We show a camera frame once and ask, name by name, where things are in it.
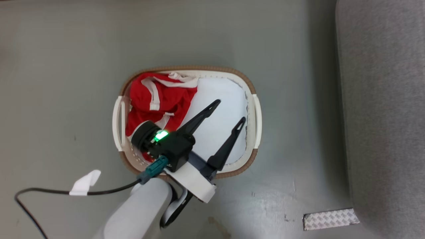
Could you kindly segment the white and grey left gripper body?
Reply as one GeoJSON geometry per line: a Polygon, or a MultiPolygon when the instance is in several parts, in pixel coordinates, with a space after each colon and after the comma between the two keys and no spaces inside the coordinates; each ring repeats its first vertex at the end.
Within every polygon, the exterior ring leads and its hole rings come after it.
{"type": "Polygon", "coordinates": [[[188,161],[176,172],[171,172],[167,168],[164,171],[199,200],[208,203],[215,194],[216,186],[200,172],[200,169],[206,165],[205,160],[196,153],[191,152],[188,161]]]}

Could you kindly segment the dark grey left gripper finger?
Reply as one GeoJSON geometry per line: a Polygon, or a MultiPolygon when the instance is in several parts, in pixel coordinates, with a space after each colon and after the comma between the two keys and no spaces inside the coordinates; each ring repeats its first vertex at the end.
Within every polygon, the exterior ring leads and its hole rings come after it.
{"type": "Polygon", "coordinates": [[[222,144],[217,152],[208,159],[207,165],[211,172],[221,171],[223,169],[245,123],[246,117],[242,117],[232,129],[227,140],[222,144]]]}
{"type": "Polygon", "coordinates": [[[216,110],[221,100],[217,99],[213,101],[208,107],[200,111],[196,116],[191,118],[186,124],[179,128],[179,133],[193,135],[198,127],[203,123],[206,118],[209,118],[212,113],[216,110]]]}

